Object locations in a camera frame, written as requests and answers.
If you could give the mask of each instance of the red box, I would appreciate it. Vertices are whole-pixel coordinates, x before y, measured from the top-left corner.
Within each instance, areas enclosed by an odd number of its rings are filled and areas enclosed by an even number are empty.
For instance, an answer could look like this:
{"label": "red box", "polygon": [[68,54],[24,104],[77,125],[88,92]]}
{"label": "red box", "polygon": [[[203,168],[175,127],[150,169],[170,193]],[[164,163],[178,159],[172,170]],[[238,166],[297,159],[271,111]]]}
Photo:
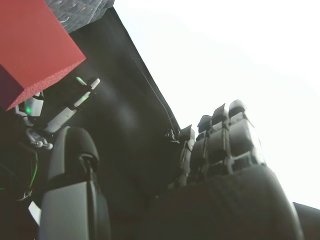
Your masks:
{"label": "red box", "polygon": [[43,0],[2,0],[0,106],[9,110],[86,59]]}

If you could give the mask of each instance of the quilted fabric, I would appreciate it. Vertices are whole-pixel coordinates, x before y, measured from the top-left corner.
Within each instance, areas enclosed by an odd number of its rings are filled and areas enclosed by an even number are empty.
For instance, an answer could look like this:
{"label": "quilted fabric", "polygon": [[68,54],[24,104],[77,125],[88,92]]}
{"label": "quilted fabric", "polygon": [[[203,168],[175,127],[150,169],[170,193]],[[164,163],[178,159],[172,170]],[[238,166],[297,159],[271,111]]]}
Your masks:
{"label": "quilted fabric", "polygon": [[68,33],[98,20],[115,0],[45,0]]}

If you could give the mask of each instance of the white background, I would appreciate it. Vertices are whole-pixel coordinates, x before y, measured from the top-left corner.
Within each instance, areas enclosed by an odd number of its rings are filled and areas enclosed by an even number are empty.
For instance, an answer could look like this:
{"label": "white background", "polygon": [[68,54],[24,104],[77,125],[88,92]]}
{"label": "white background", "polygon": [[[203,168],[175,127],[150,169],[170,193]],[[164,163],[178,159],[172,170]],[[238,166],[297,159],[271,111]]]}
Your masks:
{"label": "white background", "polygon": [[309,0],[116,0],[181,128],[248,107],[288,197],[320,209],[320,8]]}

